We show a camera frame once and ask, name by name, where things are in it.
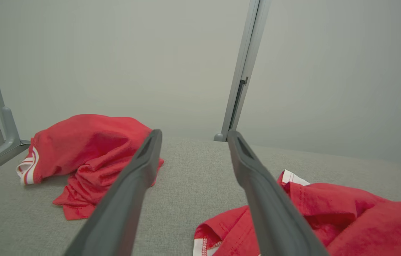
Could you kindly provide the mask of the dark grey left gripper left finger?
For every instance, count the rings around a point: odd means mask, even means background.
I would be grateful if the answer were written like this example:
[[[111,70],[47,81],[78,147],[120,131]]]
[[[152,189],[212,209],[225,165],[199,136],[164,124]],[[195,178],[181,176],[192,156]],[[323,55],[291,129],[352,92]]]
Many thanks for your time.
[[[65,251],[66,256],[130,256],[145,193],[156,181],[162,131],[154,129]]]

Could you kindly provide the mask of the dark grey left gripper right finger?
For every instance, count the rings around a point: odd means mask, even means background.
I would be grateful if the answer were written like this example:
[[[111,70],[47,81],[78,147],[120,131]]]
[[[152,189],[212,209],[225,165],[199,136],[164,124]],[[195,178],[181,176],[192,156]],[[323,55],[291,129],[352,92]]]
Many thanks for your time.
[[[237,182],[245,191],[263,256],[327,256],[323,243],[238,131],[228,133]]]

